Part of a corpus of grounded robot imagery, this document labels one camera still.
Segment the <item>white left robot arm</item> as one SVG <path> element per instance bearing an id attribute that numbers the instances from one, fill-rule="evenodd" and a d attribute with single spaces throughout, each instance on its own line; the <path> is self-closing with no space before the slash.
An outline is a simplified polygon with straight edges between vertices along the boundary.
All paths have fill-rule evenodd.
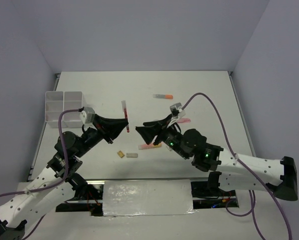
<path id="1" fill-rule="evenodd" d="M 95 198 L 100 192 L 77 173 L 79 159 L 102 140 L 108 144 L 128 125 L 125 118 L 110 119 L 82 109 L 83 124 L 91 126 L 76 135 L 59 129 L 56 154 L 43 171 L 22 191 L 0 206 L 0 240 L 25 240 L 26 230 L 38 225 L 52 209 L 71 199 Z"/>

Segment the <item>red pen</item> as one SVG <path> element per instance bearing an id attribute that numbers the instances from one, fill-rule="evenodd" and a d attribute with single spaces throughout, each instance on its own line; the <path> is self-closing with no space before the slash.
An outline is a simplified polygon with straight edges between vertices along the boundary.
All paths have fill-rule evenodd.
<path id="1" fill-rule="evenodd" d="M 128 112 L 127 112 L 127 105 L 126 105 L 126 101 L 122 100 L 121 101 L 121 105 L 122 105 L 122 111 L 124 113 L 124 118 L 128 121 Z M 126 132 L 129 133 L 130 132 L 130 128 L 129 125 L 126 125 Z"/>

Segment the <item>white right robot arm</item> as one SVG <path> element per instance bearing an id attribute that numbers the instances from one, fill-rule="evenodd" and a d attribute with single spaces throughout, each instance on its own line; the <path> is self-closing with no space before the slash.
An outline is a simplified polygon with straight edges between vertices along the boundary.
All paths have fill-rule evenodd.
<path id="1" fill-rule="evenodd" d="M 179 132 L 171 115 L 145 122 L 135 130 L 146 144 L 164 143 L 183 159 L 191 159 L 196 169 L 208 173 L 207 191 L 213 196 L 222 191 L 269 190 L 280 200 L 298 200 L 297 168 L 292 157 L 266 159 L 232 154 L 225 147 L 208 143 L 195 128 Z"/>

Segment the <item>pink orange highlighter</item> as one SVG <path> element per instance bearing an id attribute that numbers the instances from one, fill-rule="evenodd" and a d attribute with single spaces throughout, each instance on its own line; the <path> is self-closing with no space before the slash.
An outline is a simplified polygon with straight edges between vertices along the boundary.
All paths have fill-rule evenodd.
<path id="1" fill-rule="evenodd" d="M 141 144 L 138 146 L 138 150 L 148 150 L 148 149 L 155 149 L 155 148 L 161 148 L 162 144 L 159 143 L 157 145 L 154 144 Z"/>

